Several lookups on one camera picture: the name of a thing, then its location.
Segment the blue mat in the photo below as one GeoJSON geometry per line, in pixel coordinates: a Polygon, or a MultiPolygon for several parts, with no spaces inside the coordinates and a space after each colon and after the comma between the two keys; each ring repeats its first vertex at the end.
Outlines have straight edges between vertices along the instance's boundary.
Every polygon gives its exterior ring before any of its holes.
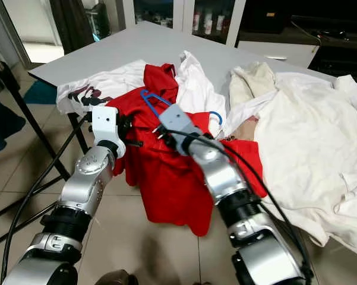
{"type": "Polygon", "coordinates": [[[24,101],[27,104],[54,105],[57,98],[57,89],[44,82],[36,81],[25,93],[24,101]]]}

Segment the printed graphic on shirt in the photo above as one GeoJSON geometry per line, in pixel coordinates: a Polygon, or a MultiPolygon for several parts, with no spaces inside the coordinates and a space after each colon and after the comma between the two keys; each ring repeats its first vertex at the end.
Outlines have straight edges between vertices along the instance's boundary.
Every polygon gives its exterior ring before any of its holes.
{"type": "Polygon", "coordinates": [[[68,94],[70,100],[74,99],[83,106],[97,106],[111,101],[111,97],[99,98],[102,92],[89,84],[68,94]]]}

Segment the pile of clothes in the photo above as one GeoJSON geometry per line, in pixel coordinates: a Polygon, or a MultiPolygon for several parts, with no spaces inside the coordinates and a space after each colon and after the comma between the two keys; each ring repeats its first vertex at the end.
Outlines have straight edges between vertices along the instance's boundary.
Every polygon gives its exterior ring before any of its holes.
{"type": "MultiPolygon", "coordinates": [[[[140,96],[148,90],[177,103],[203,132],[229,144],[263,177],[291,222],[316,244],[333,237],[357,253],[357,84],[350,76],[331,82],[304,74],[274,73],[254,62],[231,70],[230,112],[200,63],[189,52],[174,66],[135,61],[111,72],[58,87],[62,113],[83,115],[95,105],[134,115],[128,147],[115,174],[140,187],[147,217],[208,231],[213,202],[191,159],[158,140],[157,117],[140,96]],[[222,118],[212,114],[216,112],[222,118]]],[[[161,113],[167,105],[151,100],[161,113]]],[[[269,197],[245,169],[254,191],[281,218],[269,197]]]]}

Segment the white drawer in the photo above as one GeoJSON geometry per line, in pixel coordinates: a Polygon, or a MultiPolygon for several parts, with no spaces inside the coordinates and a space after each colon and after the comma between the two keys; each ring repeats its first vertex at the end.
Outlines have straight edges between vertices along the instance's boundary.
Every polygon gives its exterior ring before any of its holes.
{"type": "Polygon", "coordinates": [[[285,61],[298,67],[308,68],[318,46],[294,45],[291,43],[247,42],[241,40],[238,49],[247,50],[266,58],[285,61]]]}

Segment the white table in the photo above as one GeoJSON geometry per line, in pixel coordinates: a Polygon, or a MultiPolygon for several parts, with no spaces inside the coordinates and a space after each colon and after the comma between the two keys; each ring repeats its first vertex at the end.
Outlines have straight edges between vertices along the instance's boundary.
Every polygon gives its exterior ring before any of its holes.
{"type": "MultiPolygon", "coordinates": [[[[274,72],[301,72],[326,80],[333,78],[146,21],[37,67],[29,74],[57,87],[100,71],[111,71],[136,59],[153,65],[168,62],[178,67],[179,55],[183,50],[188,50],[199,60],[215,91],[226,97],[227,106],[230,70],[235,66],[246,66],[252,61],[265,61],[274,72]]],[[[76,118],[72,115],[69,118],[75,126],[76,118]]],[[[83,135],[78,133],[77,138],[85,152],[87,145],[83,135]]]]}

